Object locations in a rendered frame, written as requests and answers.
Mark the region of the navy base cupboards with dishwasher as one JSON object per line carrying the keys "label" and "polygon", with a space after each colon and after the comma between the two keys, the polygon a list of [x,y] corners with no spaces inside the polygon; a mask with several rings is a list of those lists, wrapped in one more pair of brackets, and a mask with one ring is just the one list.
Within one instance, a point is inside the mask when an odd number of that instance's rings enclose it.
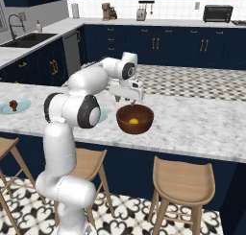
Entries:
{"label": "navy base cupboards with dishwasher", "polygon": [[77,35],[83,62],[130,52],[140,64],[246,71],[246,29],[86,24]]}

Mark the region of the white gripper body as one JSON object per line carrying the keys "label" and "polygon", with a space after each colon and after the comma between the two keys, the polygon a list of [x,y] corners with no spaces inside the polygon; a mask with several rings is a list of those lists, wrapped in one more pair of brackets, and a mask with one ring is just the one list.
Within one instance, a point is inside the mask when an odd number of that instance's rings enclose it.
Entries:
{"label": "white gripper body", "polygon": [[115,96],[120,96],[121,98],[126,98],[132,101],[142,101],[143,100],[143,88],[133,88],[133,87],[123,87],[120,84],[112,84],[110,86],[110,94]]}

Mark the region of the white paper towel roll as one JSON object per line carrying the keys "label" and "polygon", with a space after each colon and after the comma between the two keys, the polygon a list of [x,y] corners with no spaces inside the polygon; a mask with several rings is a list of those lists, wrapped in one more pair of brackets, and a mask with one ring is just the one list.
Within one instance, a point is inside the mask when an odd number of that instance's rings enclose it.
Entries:
{"label": "white paper towel roll", "polygon": [[72,10],[72,17],[75,18],[75,19],[78,19],[80,18],[80,15],[79,15],[79,6],[77,3],[72,3],[71,4],[71,10]]}

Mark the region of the black toaster oven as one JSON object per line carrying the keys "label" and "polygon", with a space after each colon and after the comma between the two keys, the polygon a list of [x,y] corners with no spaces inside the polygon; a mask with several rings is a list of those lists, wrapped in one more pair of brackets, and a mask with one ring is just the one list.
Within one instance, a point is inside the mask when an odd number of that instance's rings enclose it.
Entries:
{"label": "black toaster oven", "polygon": [[230,5],[205,5],[203,20],[205,22],[225,22],[231,21],[233,6]]}

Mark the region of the navy island cabinet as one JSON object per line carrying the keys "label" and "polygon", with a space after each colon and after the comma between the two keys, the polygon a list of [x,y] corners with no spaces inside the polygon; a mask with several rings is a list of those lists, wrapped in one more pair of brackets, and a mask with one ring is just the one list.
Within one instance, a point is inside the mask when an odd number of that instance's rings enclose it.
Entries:
{"label": "navy island cabinet", "polygon": [[[42,137],[0,132],[0,137],[19,138],[16,145],[25,164],[36,180],[44,170],[45,161]],[[154,156],[161,159],[182,161],[192,164],[211,163],[215,178],[215,195],[205,205],[207,210],[220,212],[225,235],[246,235],[246,164],[230,161],[183,156],[173,153],[155,153],[127,148],[76,142],[77,148],[94,151],[108,150],[104,169],[110,191],[113,194],[127,195],[133,198],[153,196]],[[3,173],[13,176],[19,169],[11,155],[0,162]]]}

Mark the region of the silver toaster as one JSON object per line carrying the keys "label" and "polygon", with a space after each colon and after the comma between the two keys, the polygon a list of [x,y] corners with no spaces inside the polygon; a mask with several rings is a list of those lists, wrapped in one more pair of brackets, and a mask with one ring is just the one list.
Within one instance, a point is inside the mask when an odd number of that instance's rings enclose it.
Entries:
{"label": "silver toaster", "polygon": [[136,20],[137,21],[144,21],[146,19],[146,10],[145,9],[138,9],[136,11]]}

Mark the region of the light blue plate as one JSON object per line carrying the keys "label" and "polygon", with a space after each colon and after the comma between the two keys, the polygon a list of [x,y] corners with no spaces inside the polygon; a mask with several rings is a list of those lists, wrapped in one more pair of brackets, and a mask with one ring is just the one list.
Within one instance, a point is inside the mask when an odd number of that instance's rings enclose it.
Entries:
{"label": "light blue plate", "polygon": [[28,109],[31,105],[31,102],[27,99],[18,99],[16,111],[13,111],[10,107],[10,101],[6,101],[5,103],[0,105],[0,114],[16,114]]}
{"label": "light blue plate", "polygon": [[101,115],[100,115],[99,123],[106,120],[108,117],[108,110],[103,106],[101,106],[100,109],[101,109]]}

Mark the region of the brown wooden bowl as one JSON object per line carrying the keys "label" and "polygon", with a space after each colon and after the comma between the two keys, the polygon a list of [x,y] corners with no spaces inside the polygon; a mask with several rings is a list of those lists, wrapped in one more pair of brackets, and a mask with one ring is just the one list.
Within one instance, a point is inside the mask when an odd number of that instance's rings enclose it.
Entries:
{"label": "brown wooden bowl", "polygon": [[[133,125],[129,120],[136,118],[139,124]],[[151,108],[143,105],[126,105],[120,107],[116,112],[118,126],[129,134],[142,134],[147,131],[153,123],[154,112]]]}

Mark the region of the black rail with hanging tools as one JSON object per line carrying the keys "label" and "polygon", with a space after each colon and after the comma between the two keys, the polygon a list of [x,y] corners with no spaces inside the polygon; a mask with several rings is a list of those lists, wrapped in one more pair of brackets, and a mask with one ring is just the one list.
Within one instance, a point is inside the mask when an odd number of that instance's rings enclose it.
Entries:
{"label": "black rail with hanging tools", "polygon": [[142,5],[150,4],[151,5],[150,14],[153,14],[153,5],[155,4],[154,0],[139,0],[138,4],[142,4]]}

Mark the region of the dark curved tap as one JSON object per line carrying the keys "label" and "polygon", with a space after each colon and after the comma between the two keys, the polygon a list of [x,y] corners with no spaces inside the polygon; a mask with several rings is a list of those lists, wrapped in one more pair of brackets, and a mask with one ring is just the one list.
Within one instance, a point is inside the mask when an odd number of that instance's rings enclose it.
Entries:
{"label": "dark curved tap", "polygon": [[[19,21],[20,21],[20,24],[19,25],[15,25],[15,24],[12,24],[11,23],[11,18],[13,16],[16,16],[19,19]],[[13,40],[15,40],[16,37],[17,37],[17,34],[13,31],[14,28],[21,28],[23,30],[23,32],[26,33],[26,28],[25,28],[24,23],[23,23],[23,20],[22,20],[22,18],[20,16],[18,16],[17,14],[11,14],[9,16],[8,21],[9,21],[9,27],[10,27],[10,31],[11,31],[11,35],[12,35],[12,39]]]}

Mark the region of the navy base cupboards under sink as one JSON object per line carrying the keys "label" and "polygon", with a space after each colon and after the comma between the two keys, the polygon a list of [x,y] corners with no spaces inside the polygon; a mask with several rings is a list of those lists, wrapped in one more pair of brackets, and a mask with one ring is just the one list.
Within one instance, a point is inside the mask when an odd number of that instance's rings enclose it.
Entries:
{"label": "navy base cupboards under sink", "polygon": [[0,68],[0,82],[61,86],[67,79],[62,38]]}

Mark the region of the grey dishwasher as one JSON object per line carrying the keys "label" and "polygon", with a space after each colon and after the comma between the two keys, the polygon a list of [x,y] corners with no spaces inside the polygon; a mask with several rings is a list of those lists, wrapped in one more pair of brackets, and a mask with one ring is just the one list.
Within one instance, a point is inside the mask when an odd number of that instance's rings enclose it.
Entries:
{"label": "grey dishwasher", "polygon": [[68,76],[81,69],[77,33],[75,30],[62,37]]}

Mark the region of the wooden bar stool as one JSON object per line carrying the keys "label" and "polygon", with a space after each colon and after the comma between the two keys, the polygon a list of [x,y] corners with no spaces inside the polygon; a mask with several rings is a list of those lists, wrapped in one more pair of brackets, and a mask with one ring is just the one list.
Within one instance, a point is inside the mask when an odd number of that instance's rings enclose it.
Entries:
{"label": "wooden bar stool", "polygon": [[[212,165],[197,165],[180,161],[154,158],[154,194],[147,221],[150,222],[154,209],[157,219],[153,235],[158,235],[163,220],[190,225],[192,235],[200,235],[202,207],[208,204],[215,194],[215,180]],[[169,203],[191,208],[189,221],[166,217]]]}
{"label": "wooden bar stool", "polygon": [[0,137],[0,160],[2,160],[4,157],[7,156],[8,153],[11,153],[12,156],[14,157],[14,159],[16,160],[16,162],[18,163],[20,170],[15,174],[14,177],[11,178],[11,180],[9,182],[6,181],[3,172],[0,168],[0,179],[3,181],[4,187],[0,188],[0,204],[2,205],[4,211],[6,212],[15,232],[17,235],[21,235],[19,228],[17,226],[17,224],[15,223],[15,220],[12,216],[12,213],[9,209],[9,206],[7,205],[4,197],[3,197],[3,192],[7,191],[9,193],[9,195],[12,194],[10,186],[13,184],[14,180],[21,174],[24,173],[26,175],[26,177],[30,180],[32,186],[35,186],[35,181],[27,167],[27,165],[25,164],[22,156],[20,155],[16,144],[19,142],[19,139],[7,139],[7,138],[2,138]]}
{"label": "wooden bar stool", "polygon": [[111,214],[114,215],[110,190],[103,165],[106,153],[106,150],[92,151],[77,148],[77,165],[75,169],[71,172],[71,175],[82,177],[89,181],[92,181],[95,179],[96,176],[99,176],[101,182],[96,191],[96,194],[99,194],[101,188],[104,188],[106,198],[104,200],[101,199],[101,201],[106,201],[108,203]]}

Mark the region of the dark sink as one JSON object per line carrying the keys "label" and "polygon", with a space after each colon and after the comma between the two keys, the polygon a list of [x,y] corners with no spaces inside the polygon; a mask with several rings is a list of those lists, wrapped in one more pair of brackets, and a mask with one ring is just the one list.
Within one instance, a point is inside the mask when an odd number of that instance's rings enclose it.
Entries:
{"label": "dark sink", "polygon": [[53,36],[55,36],[55,34],[31,33],[18,39],[1,44],[1,47],[31,48]]}

